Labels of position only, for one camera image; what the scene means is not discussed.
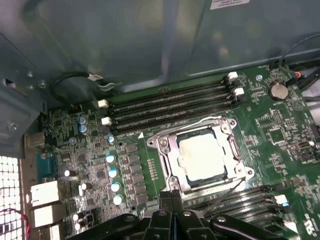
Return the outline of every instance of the capacitor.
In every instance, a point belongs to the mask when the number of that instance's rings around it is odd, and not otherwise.
[[[79,132],[83,135],[87,135],[89,133],[89,128],[86,125],[80,125]]]
[[[118,175],[118,171],[115,168],[111,168],[108,172],[110,178],[115,178]]]
[[[105,156],[105,160],[109,164],[112,163],[115,159],[116,159],[116,157],[114,155],[112,155],[112,154],[107,154]]]
[[[70,137],[69,138],[69,144],[75,145],[77,143],[77,139],[75,137]]]
[[[86,223],[84,221],[80,221],[80,222],[77,222],[75,225],[74,225],[74,229],[76,231],[79,231],[81,228],[85,227],[86,226]]]
[[[112,134],[110,134],[110,135],[107,137],[107,140],[108,140],[108,143],[114,144],[115,137],[114,137]]]
[[[116,192],[118,192],[120,190],[121,185],[120,185],[119,182],[114,182],[114,183],[111,184],[110,188],[111,188],[112,192],[116,193]]]
[[[74,177],[76,175],[77,175],[77,173],[74,170],[65,170],[64,171],[64,176],[65,177]]]
[[[123,201],[122,195],[115,195],[113,198],[114,205],[119,206],[122,203],[122,201]]]
[[[87,123],[87,119],[83,116],[78,117],[77,121],[80,125],[85,125]]]
[[[268,95],[272,100],[279,102],[288,97],[289,91],[284,84],[280,83],[279,80],[276,80],[270,85]]]
[[[72,219],[73,221],[78,221],[79,219],[83,219],[85,217],[85,214],[83,212],[78,212],[73,215]]]
[[[91,189],[92,188],[92,184],[89,183],[89,182],[86,182],[86,183],[82,183],[81,184],[81,189],[82,190],[87,190],[87,189]]]

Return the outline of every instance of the wire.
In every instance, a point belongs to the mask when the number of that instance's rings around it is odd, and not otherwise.
[[[302,76],[301,73],[298,72],[298,71],[295,71],[294,74],[296,75],[296,77],[297,77],[298,79],[301,78],[301,76]]]
[[[313,35],[310,35],[310,36],[307,36],[305,37],[304,39],[301,39],[300,41],[298,41],[297,43],[293,44],[291,47],[289,47],[289,49],[282,55],[282,57],[279,59],[279,63],[278,63],[278,66],[279,66],[279,69],[281,69],[282,71],[285,71],[287,73],[290,73],[292,75],[295,75],[295,71],[292,71],[288,68],[285,68],[282,66],[282,62],[284,61],[285,57],[292,51],[294,50],[297,46],[299,46],[300,44],[310,40],[310,39],[313,39],[313,38],[316,38],[316,37],[320,37],[320,32],[317,32]]]
[[[74,77],[83,77],[83,78],[88,78],[89,73],[84,72],[84,71],[72,71],[72,72],[67,72],[62,75],[60,75],[58,78],[56,78],[49,86],[49,91],[51,95],[58,100],[59,102],[65,104],[65,105],[70,105],[69,101],[65,99],[63,96],[59,95],[56,92],[56,87],[59,85],[61,82],[63,82],[66,79],[69,78],[74,78]]]
[[[3,209],[0,211],[0,213],[2,212],[16,212],[18,214],[21,215],[21,218],[25,221],[25,225],[26,225],[26,231],[25,231],[25,236],[26,236],[26,239],[29,240],[30,239],[30,231],[31,231],[31,226],[30,226],[30,223],[29,223],[29,219],[28,217],[22,213],[22,211],[20,210],[16,210],[14,208],[6,208],[6,209]]]
[[[223,195],[222,197],[220,197],[215,203],[213,203],[212,205],[208,206],[203,212],[204,212],[204,215],[208,215],[208,213],[210,213],[210,211],[212,209],[214,209],[216,206],[218,206],[223,200],[225,200],[230,194],[232,194],[234,192],[234,190],[239,187],[239,185],[245,180],[246,178],[243,177],[241,179],[240,182],[237,183],[237,185],[235,185],[233,188],[230,188],[230,190],[225,194]]]
[[[307,103],[320,102],[320,96],[305,96],[303,98]]]

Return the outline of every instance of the chip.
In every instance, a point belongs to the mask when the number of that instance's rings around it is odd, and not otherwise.
[[[134,191],[135,191],[135,194],[142,194],[143,192],[146,191],[146,185],[142,184],[142,185],[134,186]]]
[[[92,198],[89,198],[89,199],[86,200],[86,204],[88,206],[93,205],[94,204],[94,200]]]
[[[128,160],[131,164],[136,163],[140,160],[139,156],[134,154],[134,155],[130,155],[128,156]]]
[[[131,165],[130,166],[130,171],[133,174],[136,173],[136,172],[141,171],[141,165],[140,164]]]
[[[148,195],[140,195],[136,197],[138,204],[145,204],[148,201]]]
[[[61,158],[63,161],[69,161],[70,160],[70,153],[65,152],[61,155]]]
[[[135,144],[130,144],[130,145],[127,145],[127,146],[125,147],[125,150],[126,150],[126,152],[129,154],[129,153],[136,152],[136,151],[138,150],[138,148],[137,148],[137,145],[135,145]]]
[[[56,121],[56,122],[54,123],[54,125],[55,125],[56,127],[59,127],[59,126],[62,125],[62,121],[61,121],[61,120]]]
[[[89,120],[96,120],[96,116],[95,115],[90,115],[89,116]]]
[[[91,135],[92,135],[92,137],[98,136],[98,131],[96,131],[96,130],[92,131]]]
[[[105,171],[103,171],[103,170],[97,171],[97,172],[96,172],[96,177],[97,177],[98,179],[104,179],[104,178],[106,178]]]
[[[86,162],[86,155],[85,155],[85,154],[80,154],[80,155],[78,156],[78,162],[79,162],[79,163],[84,163],[84,162]]]
[[[142,174],[136,174],[132,176],[132,180],[134,184],[142,183],[145,178]]]

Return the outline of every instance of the red wire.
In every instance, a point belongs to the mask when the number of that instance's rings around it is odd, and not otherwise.
[[[25,221],[25,223],[26,223],[26,231],[25,231],[25,235],[26,235],[26,239],[30,239],[30,231],[31,231],[31,226],[30,226],[30,224],[29,224],[29,219],[28,219],[28,217],[26,216],[26,215],[24,215],[23,213],[22,213],[22,211],[19,211],[19,210],[16,210],[16,209],[14,209],[14,208],[6,208],[6,209],[3,209],[3,210],[1,210],[0,211],[0,213],[2,213],[2,212],[11,212],[11,211],[13,211],[13,212],[16,212],[16,213],[18,213],[18,214],[20,214],[21,215],[21,218]]]

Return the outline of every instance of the cable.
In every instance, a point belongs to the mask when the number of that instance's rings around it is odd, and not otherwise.
[[[88,78],[89,77],[89,73],[84,72],[84,71],[72,71],[72,72],[67,72],[64,73],[62,75],[60,75],[56,80],[54,80],[50,86],[49,86],[49,91],[51,93],[51,95],[58,100],[59,102],[65,104],[65,105],[70,105],[69,101],[67,99],[65,99],[63,96],[59,95],[56,92],[56,87],[57,85],[59,85],[61,82],[63,82],[66,79],[69,78],[74,78],[74,77],[83,77],[83,78]]]
[[[285,71],[287,73],[290,73],[292,75],[295,75],[295,71],[292,71],[288,68],[285,68],[282,66],[282,62],[284,61],[285,57],[292,51],[294,50],[297,46],[299,46],[300,44],[310,40],[310,39],[313,39],[313,38],[316,38],[316,37],[320,37],[320,32],[317,32],[313,35],[310,35],[310,36],[307,36],[305,37],[304,39],[301,39],[300,41],[298,41],[297,43],[293,44],[291,47],[289,47],[289,49],[282,55],[282,57],[279,59],[279,63],[278,63],[278,66],[279,66],[279,69],[281,69],[282,71]]]
[[[314,83],[316,83],[320,79],[320,67],[317,67],[311,74],[309,74],[306,78],[300,80],[298,82],[298,87],[301,92],[310,88]]]
[[[315,103],[315,102],[320,102],[320,96],[305,96],[303,99],[307,103]]]
[[[239,185],[245,180],[246,178],[243,177],[241,179],[240,182],[237,183],[237,185],[235,185],[233,188],[230,188],[230,190],[225,194],[223,195],[222,197],[220,197],[215,203],[211,204],[210,206],[208,206],[203,212],[204,212],[204,215],[208,215],[208,213],[210,213],[210,211],[212,209],[214,209],[216,206],[218,206],[224,199],[226,199],[230,194],[232,194],[234,192],[234,190],[239,187]]]
[[[22,213],[22,211],[16,210],[16,209],[14,209],[14,208],[6,208],[6,209],[3,209],[3,210],[0,211],[0,213],[2,213],[2,212],[11,212],[11,211],[20,214],[20,215],[21,215],[21,218],[25,221],[25,223],[26,223],[26,224],[25,224],[25,225],[26,225],[26,231],[25,231],[25,236],[26,236],[26,238],[25,238],[25,239],[29,240],[30,237],[31,237],[31,236],[30,236],[31,226],[30,226],[28,217],[27,217],[26,215],[24,215],[24,214]]]

